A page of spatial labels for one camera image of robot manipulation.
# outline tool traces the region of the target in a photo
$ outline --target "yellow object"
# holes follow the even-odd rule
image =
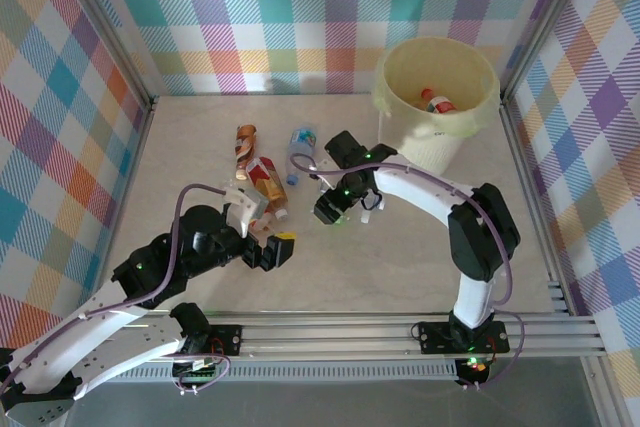
[[[450,99],[456,111],[432,114],[413,107],[425,88]],[[378,61],[373,102],[380,111],[379,142],[441,174],[464,138],[496,119],[500,81],[477,49],[421,37],[396,45]]]
[[[296,234],[293,232],[281,232],[276,237],[282,240],[296,240]]]

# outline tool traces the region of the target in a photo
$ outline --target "bottle in bin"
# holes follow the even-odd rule
[[[423,89],[420,100],[413,102],[412,105],[430,114],[444,114],[456,110],[449,99],[442,95],[435,95],[431,89]]]
[[[287,184],[297,185],[300,178],[300,171],[291,163],[293,154],[304,154],[313,157],[313,150],[316,146],[316,133],[311,125],[303,125],[293,131],[289,146],[287,147]]]

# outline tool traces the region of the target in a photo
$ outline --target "plastic bottle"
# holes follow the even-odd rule
[[[256,190],[269,199],[269,210],[276,219],[284,220],[289,215],[286,209],[287,193],[282,187],[278,172],[271,159],[256,157],[247,165],[247,173]]]
[[[296,185],[299,180],[300,171],[291,163],[293,154],[304,154],[313,157],[313,150],[316,146],[316,133],[311,125],[303,125],[293,131],[289,146],[287,147],[287,184]]]
[[[431,114],[445,114],[456,110],[449,99],[443,96],[436,96],[431,89],[423,89],[420,93],[420,100],[416,100],[411,105],[416,109],[424,110]]]
[[[262,214],[262,217],[260,217],[257,220],[253,220],[251,224],[249,224],[249,230],[253,234],[273,232],[273,229],[270,226],[271,221],[273,220],[273,217],[274,216],[271,212],[266,211],[264,214]]]

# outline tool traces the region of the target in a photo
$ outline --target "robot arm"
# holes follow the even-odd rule
[[[183,292],[189,279],[236,257],[265,271],[291,257],[294,240],[290,235],[269,237],[263,249],[248,233],[251,219],[260,217],[267,205],[262,195],[229,190],[225,200],[230,203],[222,214],[197,205],[180,217],[177,260],[162,291],[154,294],[168,273],[171,234],[160,235],[134,251],[110,281],[54,329],[15,351],[0,349],[0,402],[6,414],[24,425],[42,425],[115,375],[162,355],[198,352],[208,339],[210,326],[195,304],[180,304],[153,325],[113,336]],[[121,306],[132,301],[136,303]],[[113,307],[87,315],[107,306]],[[30,359],[36,349],[41,351]]]
[[[348,169],[335,188],[316,202],[314,212],[325,224],[333,224],[373,192],[400,197],[447,226],[451,256],[461,272],[458,299],[450,315],[450,334],[462,348],[471,346],[493,320],[491,288],[502,257],[479,213],[454,192],[472,199],[489,215],[511,258],[520,234],[500,191],[491,184],[472,188],[421,171],[386,145],[368,150],[347,131],[329,141],[325,150],[341,169]],[[357,170],[366,164],[376,166]],[[407,175],[410,170],[424,175]]]

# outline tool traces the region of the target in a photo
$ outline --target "plaid wallpaper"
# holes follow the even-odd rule
[[[0,0],[0,346],[93,288],[142,114],[77,0]]]
[[[419,35],[473,44],[502,70],[535,5],[535,0],[103,2],[114,24],[123,26],[124,42],[144,64],[145,75],[173,95],[368,92],[383,50]]]
[[[640,425],[640,0],[570,0],[512,107],[572,294]]]
[[[531,14],[529,15],[529,19],[527,20],[525,28],[522,31],[520,38],[518,39],[518,43],[512,50],[509,61],[507,62],[507,66],[500,76],[503,85],[509,80],[509,77],[513,73],[513,69],[520,62],[523,55],[524,47],[533,37],[534,32],[538,28],[538,24],[542,20],[542,14],[544,14],[550,7],[551,1],[552,0],[537,0],[534,8],[531,10]]]

